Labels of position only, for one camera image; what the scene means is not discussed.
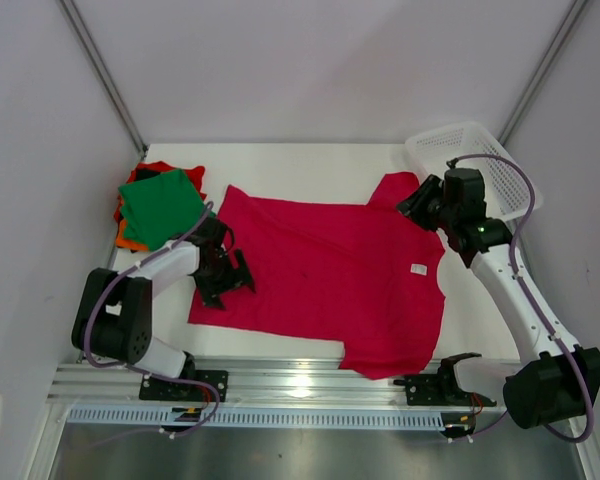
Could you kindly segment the crimson t shirt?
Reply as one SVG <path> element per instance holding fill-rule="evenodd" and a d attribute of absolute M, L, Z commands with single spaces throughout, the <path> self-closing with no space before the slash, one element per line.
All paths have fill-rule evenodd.
<path fill-rule="evenodd" d="M 220 309 L 192 301 L 193 324 L 343 345 L 341 365 L 367 378 L 416 374 L 432 359 L 445 297 L 444 248 L 397 209 L 418 187 L 385 175 L 363 205 L 318 204 L 227 190 L 219 211 L 255 285 L 225 294 Z"/>

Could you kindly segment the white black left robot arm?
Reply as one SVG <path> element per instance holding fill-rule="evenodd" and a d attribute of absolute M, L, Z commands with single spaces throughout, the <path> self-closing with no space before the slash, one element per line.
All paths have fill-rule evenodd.
<path fill-rule="evenodd" d="M 92 270 L 71 333 L 73 346 L 99 369 L 123 367 L 161 381 L 177 400 L 210 385 L 198 378 L 194 357 L 153 333 L 154 299 L 184 277 L 207 309 L 224 311 L 223 296 L 255 281 L 233 230 L 213 217 L 169 240 L 123 271 Z"/>

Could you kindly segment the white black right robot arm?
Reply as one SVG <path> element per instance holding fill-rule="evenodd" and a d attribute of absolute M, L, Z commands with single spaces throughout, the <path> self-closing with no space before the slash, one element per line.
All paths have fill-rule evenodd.
<path fill-rule="evenodd" d="M 543 426 L 571 443 L 588 440 L 600 350 L 582 347 L 541 298 L 519 257 L 516 234 L 487 214 L 481 172 L 451 168 L 443 177 L 430 175 L 396 208 L 425 231 L 443 231 L 498 308 L 523 363 L 501 382 L 502 401 L 516 425 Z"/>

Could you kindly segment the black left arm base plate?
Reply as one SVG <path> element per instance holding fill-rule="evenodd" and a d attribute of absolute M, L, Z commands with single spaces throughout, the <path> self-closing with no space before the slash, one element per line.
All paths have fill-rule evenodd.
<path fill-rule="evenodd" d="M 220 402 L 225 401 L 229 381 L 227 370 L 197 370 L 194 381 L 196 385 L 150 377 L 142 381 L 139 399 L 162 402 L 213 402 L 215 397 L 209 389 L 211 385 L 218 391 Z"/>

